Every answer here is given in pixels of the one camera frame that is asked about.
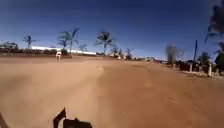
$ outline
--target tree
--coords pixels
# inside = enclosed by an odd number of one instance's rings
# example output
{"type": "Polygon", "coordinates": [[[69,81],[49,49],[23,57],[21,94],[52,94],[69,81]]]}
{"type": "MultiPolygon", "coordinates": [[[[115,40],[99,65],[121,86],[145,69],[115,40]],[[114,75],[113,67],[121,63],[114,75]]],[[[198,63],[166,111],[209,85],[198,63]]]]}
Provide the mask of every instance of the tree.
{"type": "Polygon", "coordinates": [[[167,56],[168,63],[173,65],[174,62],[176,61],[177,56],[178,56],[177,47],[173,46],[172,44],[169,44],[166,47],[165,53],[166,53],[166,56],[167,56]]]}
{"type": "Polygon", "coordinates": [[[130,49],[130,48],[127,48],[127,49],[125,50],[125,52],[127,53],[127,55],[126,55],[126,59],[127,59],[127,60],[132,59],[132,54],[131,54],[132,51],[133,51],[133,49],[130,49]]]}
{"type": "Polygon", "coordinates": [[[209,63],[209,59],[210,57],[208,56],[208,53],[206,52],[202,52],[201,56],[198,57],[198,61],[204,65],[204,64],[208,64],[209,63]]]}
{"type": "Polygon", "coordinates": [[[123,54],[123,51],[122,51],[121,48],[120,48],[119,51],[118,51],[118,55],[119,55],[121,58],[124,58],[124,54],[123,54]]]}
{"type": "Polygon", "coordinates": [[[83,54],[84,51],[87,51],[87,44],[80,44],[79,50],[82,51],[82,54],[83,54]]]}
{"type": "Polygon", "coordinates": [[[101,31],[97,35],[96,45],[103,45],[104,57],[106,55],[107,46],[113,46],[113,47],[115,47],[114,39],[111,37],[111,34],[109,32],[107,32],[107,31],[101,31]]]}
{"type": "Polygon", "coordinates": [[[0,45],[0,48],[6,50],[6,52],[16,52],[17,50],[19,50],[18,44],[16,43],[10,43],[9,41],[3,43],[0,45]]]}
{"type": "Polygon", "coordinates": [[[75,40],[75,35],[78,31],[79,31],[79,28],[75,28],[72,32],[64,31],[64,32],[62,32],[63,35],[60,37],[61,39],[67,39],[68,41],[70,41],[70,54],[71,55],[72,55],[73,42],[76,42],[77,44],[79,44],[79,42],[77,40],[75,40]]]}
{"type": "Polygon", "coordinates": [[[68,45],[68,39],[67,38],[61,39],[58,44],[63,46],[63,49],[65,49],[68,45]]]}
{"type": "Polygon", "coordinates": [[[26,36],[24,37],[24,40],[27,44],[28,44],[28,49],[30,49],[30,45],[32,44],[32,42],[36,41],[36,40],[32,40],[32,37],[31,36],[26,36]]]}
{"type": "Polygon", "coordinates": [[[113,48],[110,49],[110,52],[114,54],[114,56],[116,55],[116,53],[118,53],[118,47],[115,46],[113,48]]]}
{"type": "MultiPolygon", "coordinates": [[[[210,20],[210,25],[208,27],[208,34],[206,35],[205,43],[211,37],[219,37],[223,41],[223,33],[224,33],[224,0],[222,0],[221,6],[213,7],[213,15],[210,20]]],[[[217,68],[220,71],[224,70],[224,43],[222,41],[218,42],[220,50],[215,52],[218,53],[215,63],[217,64],[217,68]]]]}

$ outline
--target dirt ground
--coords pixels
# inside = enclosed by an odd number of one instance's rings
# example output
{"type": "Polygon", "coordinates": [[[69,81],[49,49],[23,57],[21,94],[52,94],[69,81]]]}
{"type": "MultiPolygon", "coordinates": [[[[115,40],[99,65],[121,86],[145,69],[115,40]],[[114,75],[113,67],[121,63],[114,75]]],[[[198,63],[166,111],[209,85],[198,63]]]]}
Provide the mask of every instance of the dirt ground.
{"type": "Polygon", "coordinates": [[[160,64],[0,58],[0,113],[10,128],[67,117],[96,128],[223,128],[224,82],[160,64]]]}

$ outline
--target person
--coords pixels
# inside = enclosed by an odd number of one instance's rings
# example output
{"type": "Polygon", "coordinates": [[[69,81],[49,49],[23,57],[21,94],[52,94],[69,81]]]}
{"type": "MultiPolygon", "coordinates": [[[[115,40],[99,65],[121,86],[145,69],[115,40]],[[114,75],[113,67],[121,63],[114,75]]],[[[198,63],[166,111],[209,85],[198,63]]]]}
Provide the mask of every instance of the person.
{"type": "Polygon", "coordinates": [[[57,51],[56,59],[61,60],[61,51],[57,51]]]}

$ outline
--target palm tree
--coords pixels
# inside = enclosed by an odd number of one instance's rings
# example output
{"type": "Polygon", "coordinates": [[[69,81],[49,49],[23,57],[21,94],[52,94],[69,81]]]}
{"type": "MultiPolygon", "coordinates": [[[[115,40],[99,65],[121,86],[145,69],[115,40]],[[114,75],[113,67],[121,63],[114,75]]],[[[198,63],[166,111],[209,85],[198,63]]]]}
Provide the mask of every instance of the palm tree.
{"type": "Polygon", "coordinates": [[[131,49],[131,48],[127,48],[126,50],[125,50],[125,52],[127,53],[127,55],[126,55],[126,59],[131,59],[132,58],[132,54],[131,54],[131,52],[133,51],[134,49],[131,49]]]}
{"type": "Polygon", "coordinates": [[[123,51],[122,51],[121,48],[120,48],[119,51],[118,51],[118,55],[123,59],[124,54],[123,54],[123,51]]]}
{"type": "Polygon", "coordinates": [[[36,40],[32,40],[31,36],[26,36],[24,37],[24,40],[27,44],[28,44],[28,49],[30,49],[30,45],[32,44],[32,42],[36,41],[36,40]]]}
{"type": "Polygon", "coordinates": [[[107,31],[101,31],[97,36],[96,45],[103,45],[104,57],[106,54],[107,46],[115,46],[114,39],[111,37],[111,34],[107,31]]]}
{"type": "Polygon", "coordinates": [[[118,53],[118,47],[116,47],[116,46],[113,47],[113,48],[110,50],[110,52],[113,53],[114,56],[115,56],[115,54],[118,53]]]}
{"type": "Polygon", "coordinates": [[[66,46],[68,46],[68,39],[66,39],[66,38],[61,39],[58,44],[61,45],[61,46],[63,46],[63,49],[65,49],[66,46]]]}
{"type": "Polygon", "coordinates": [[[219,37],[221,41],[218,42],[218,45],[221,50],[216,51],[218,53],[215,63],[218,66],[218,69],[221,71],[224,70],[224,43],[223,43],[223,34],[224,34],[224,0],[222,0],[221,6],[214,6],[213,15],[211,17],[210,25],[208,27],[208,34],[205,38],[205,43],[210,37],[219,37]]]}
{"type": "Polygon", "coordinates": [[[87,44],[80,44],[79,45],[79,50],[83,52],[87,51],[87,44]]]}
{"type": "Polygon", "coordinates": [[[178,57],[178,49],[176,46],[172,44],[168,44],[165,50],[168,63],[173,66],[174,62],[176,61],[176,58],[178,57]]]}
{"type": "Polygon", "coordinates": [[[77,40],[75,40],[75,34],[78,32],[79,28],[74,29],[72,32],[64,31],[62,32],[63,35],[60,37],[61,39],[67,39],[70,41],[70,54],[72,54],[72,45],[73,42],[79,43],[77,40]]]}

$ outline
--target red dirt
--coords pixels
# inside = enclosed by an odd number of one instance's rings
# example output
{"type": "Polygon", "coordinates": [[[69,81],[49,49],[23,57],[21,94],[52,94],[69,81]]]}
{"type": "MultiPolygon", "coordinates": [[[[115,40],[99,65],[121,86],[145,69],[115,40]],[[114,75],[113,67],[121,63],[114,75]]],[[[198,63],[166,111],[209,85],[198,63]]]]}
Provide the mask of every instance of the red dirt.
{"type": "Polygon", "coordinates": [[[10,128],[50,128],[63,107],[97,128],[224,127],[223,81],[160,64],[1,59],[0,71],[0,113],[10,128]]]}

